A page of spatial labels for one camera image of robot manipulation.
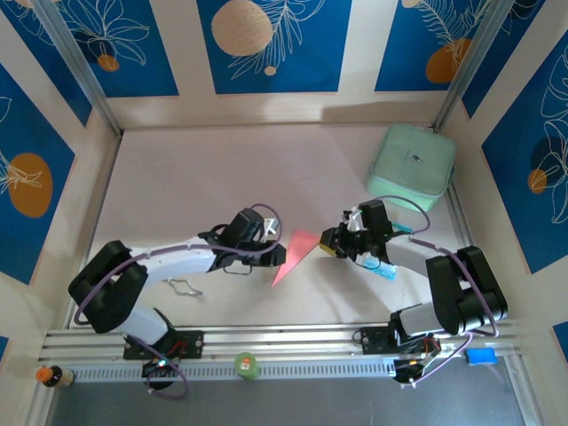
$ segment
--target bottle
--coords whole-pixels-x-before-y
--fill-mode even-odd
[[[35,379],[48,388],[68,388],[75,379],[75,375],[64,367],[41,367],[35,373]]]

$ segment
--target white floor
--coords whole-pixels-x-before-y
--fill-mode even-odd
[[[106,242],[155,246],[182,241],[265,202],[284,224],[315,234],[336,226],[344,209],[372,198],[363,181],[380,145],[379,125],[287,125],[127,131],[91,256]],[[390,205],[390,219],[421,227],[423,218]],[[431,211],[424,238],[457,247],[445,200]],[[174,325],[280,325],[385,321],[391,312],[430,300],[426,280],[403,268],[386,280],[318,248],[275,288],[276,269],[249,276],[189,277],[205,292],[177,296],[165,283],[141,300]]]

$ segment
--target mint green bag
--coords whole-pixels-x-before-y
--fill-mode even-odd
[[[429,130],[394,124],[369,169],[366,189],[377,197],[398,195],[430,210],[454,175],[455,143]],[[416,210],[401,200],[389,200]]]

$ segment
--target orange bottle cap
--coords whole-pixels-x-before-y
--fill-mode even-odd
[[[35,373],[35,379],[38,382],[43,382],[43,383],[48,382],[52,377],[53,377],[53,370],[51,370],[49,367],[41,367]]]

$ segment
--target red triangle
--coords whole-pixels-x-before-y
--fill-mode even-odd
[[[286,263],[278,270],[272,286],[274,287],[278,284],[278,281],[288,274],[288,272],[292,271],[292,269],[294,269],[294,267],[299,264],[300,261],[304,259],[304,257],[306,257],[319,242],[320,237],[317,235],[313,235],[312,233],[308,233],[302,229],[294,230],[286,251]]]

